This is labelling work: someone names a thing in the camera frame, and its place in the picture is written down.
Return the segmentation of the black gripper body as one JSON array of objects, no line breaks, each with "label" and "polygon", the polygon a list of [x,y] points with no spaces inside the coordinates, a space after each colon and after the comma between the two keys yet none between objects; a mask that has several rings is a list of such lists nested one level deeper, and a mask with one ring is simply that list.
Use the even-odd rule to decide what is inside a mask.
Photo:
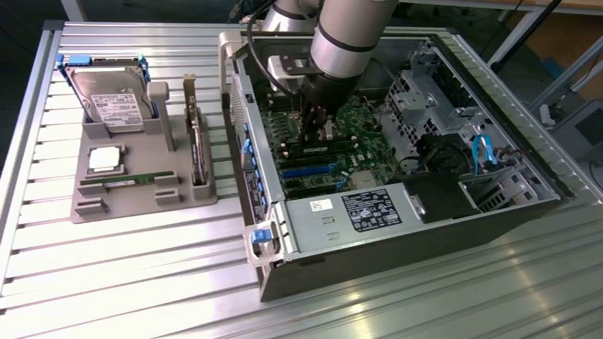
[{"label": "black gripper body", "polygon": [[336,115],[350,96],[361,75],[336,78],[324,73],[310,74],[302,80],[302,112],[320,108],[326,115]]}]

